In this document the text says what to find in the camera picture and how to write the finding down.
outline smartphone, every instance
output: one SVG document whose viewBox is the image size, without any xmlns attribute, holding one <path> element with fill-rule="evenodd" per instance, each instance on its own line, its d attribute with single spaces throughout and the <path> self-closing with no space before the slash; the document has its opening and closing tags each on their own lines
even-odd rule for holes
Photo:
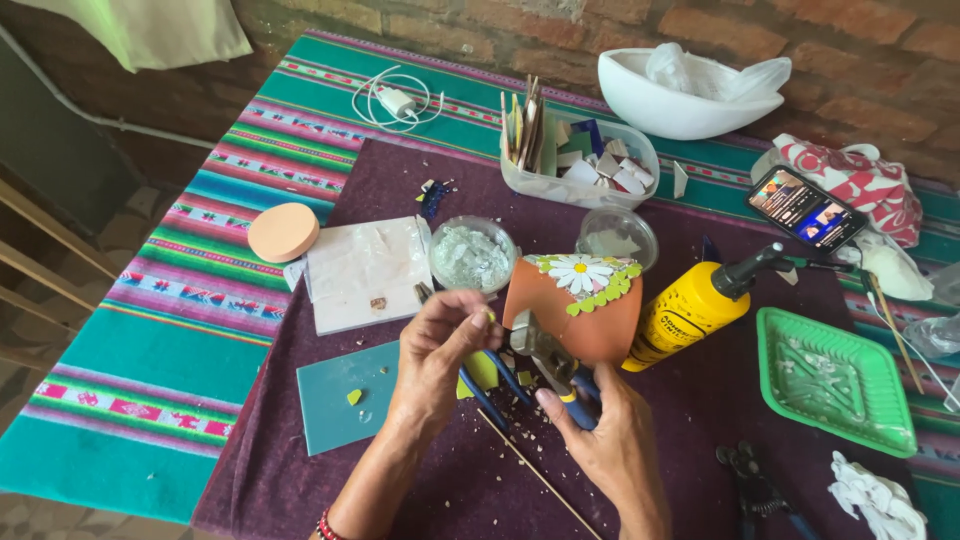
<svg viewBox="0 0 960 540">
<path fill-rule="evenodd" d="M 800 173 L 778 165 L 744 200 L 772 221 L 822 254 L 831 254 L 866 227 L 867 219 Z"/>
</svg>

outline striped tablecloth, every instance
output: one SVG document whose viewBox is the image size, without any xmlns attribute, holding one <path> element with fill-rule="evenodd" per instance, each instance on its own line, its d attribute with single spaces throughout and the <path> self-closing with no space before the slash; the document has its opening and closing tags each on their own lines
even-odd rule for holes
<svg viewBox="0 0 960 540">
<path fill-rule="evenodd" d="M 371 129 L 350 105 L 356 88 L 395 64 L 447 96 L 436 121 L 407 135 Z M 420 96 L 417 88 L 406 90 Z M 0 439 L 0 489 L 188 522 L 289 301 L 282 265 L 259 260 L 246 245 L 253 218 L 296 201 L 323 223 L 368 136 L 498 166 L 501 90 L 521 93 L 521 81 L 347 37 L 304 34 Z M 544 95 L 552 108 L 619 121 L 602 101 L 549 88 Z M 748 171 L 769 143 L 736 135 L 650 138 L 662 171 L 650 204 L 767 227 L 742 199 Z M 672 160 L 690 176 L 680 201 L 671 199 Z M 955 262 L 960 202 L 939 184 L 914 186 L 924 226 L 911 255 L 930 269 Z M 843 286 L 857 331 L 897 356 L 859 283 Z M 895 310 L 902 324 L 951 312 L 931 303 L 895 303 Z M 955 379 L 960 358 L 941 364 L 941 377 Z M 943 408 L 938 386 L 928 383 L 920 396 L 902 372 L 921 445 L 910 464 L 944 536 L 958 530 L 945 520 L 960 501 L 960 421 Z"/>
</svg>

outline purple mat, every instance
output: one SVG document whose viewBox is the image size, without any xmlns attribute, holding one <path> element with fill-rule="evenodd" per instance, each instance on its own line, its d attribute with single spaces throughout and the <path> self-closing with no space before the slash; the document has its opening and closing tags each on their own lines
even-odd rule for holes
<svg viewBox="0 0 960 540">
<path fill-rule="evenodd" d="M 441 202 L 432 228 L 461 214 L 500 217 L 524 253 L 573 249 L 586 210 L 517 196 L 494 168 L 370 139 L 327 225 L 412 215 L 418 209 L 414 197 L 420 184 L 451 178 L 456 182 L 450 186 L 456 185 L 458 191 Z M 647 299 L 698 262 L 703 233 L 710 234 L 727 260 L 744 258 L 780 239 L 663 206 L 644 205 L 638 213 L 660 240 L 660 261 L 644 275 Z M 769 273 L 758 277 L 753 303 L 744 324 L 727 327 L 706 343 L 642 373 L 621 372 L 654 411 L 660 472 L 673 510 L 675 536 L 737 537 L 732 473 L 717 463 L 714 449 L 746 439 L 781 491 L 822 537 L 872 538 L 866 524 L 845 514 L 827 492 L 832 482 L 830 452 L 839 450 L 849 460 L 909 486 L 904 462 L 779 416 L 763 402 L 758 387 L 756 309 L 781 307 L 851 330 L 839 283 L 830 272 L 801 271 L 800 284 L 791 287 Z M 493 307 L 501 313 L 502 300 Z M 194 525 L 237 540 L 305 538 L 336 498 L 368 441 L 307 457 L 295 370 L 394 340 L 405 324 L 396 321 L 317 337 L 311 307 L 299 287 L 197 506 Z M 492 392 L 501 408 L 509 407 L 512 398 L 504 388 L 501 384 Z M 391 537 L 589 537 L 533 473 L 517 463 L 478 417 L 476 407 L 475 400 L 458 404 L 450 426 L 424 460 Z M 604 538 L 615 538 L 618 520 L 613 507 L 583 474 L 577 475 L 579 468 L 555 429 L 521 405 L 515 413 L 522 424 L 511 427 L 518 446 Z M 536 441 L 520 436 L 528 430 Z M 782 514 L 758 521 L 757 538 L 799 537 Z"/>
</svg>

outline hand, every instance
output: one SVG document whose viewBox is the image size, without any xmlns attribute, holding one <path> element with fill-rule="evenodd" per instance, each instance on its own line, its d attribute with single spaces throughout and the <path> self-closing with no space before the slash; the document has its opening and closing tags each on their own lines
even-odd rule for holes
<svg viewBox="0 0 960 540">
<path fill-rule="evenodd" d="M 432 440 L 456 406 L 461 358 L 498 349 L 503 327 L 491 322 L 491 309 L 477 290 L 447 290 L 427 300 L 400 333 L 396 388 L 387 428 Z"/>
<path fill-rule="evenodd" d="M 564 436 L 570 455 L 620 513 L 620 538 L 668 538 L 670 510 L 663 495 L 650 406 L 601 363 L 593 371 L 603 412 L 593 431 L 582 430 L 557 394 L 537 391 L 537 401 Z"/>
</svg>

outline yellow glue bottle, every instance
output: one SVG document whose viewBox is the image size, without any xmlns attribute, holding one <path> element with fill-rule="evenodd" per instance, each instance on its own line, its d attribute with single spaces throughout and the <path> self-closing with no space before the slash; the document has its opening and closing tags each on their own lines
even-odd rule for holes
<svg viewBox="0 0 960 540">
<path fill-rule="evenodd" d="M 750 309 L 747 291 L 758 270 L 793 268 L 780 258 L 782 251 L 783 244 L 775 242 L 742 262 L 695 264 L 640 310 L 623 369 L 642 371 L 741 317 Z"/>
</svg>

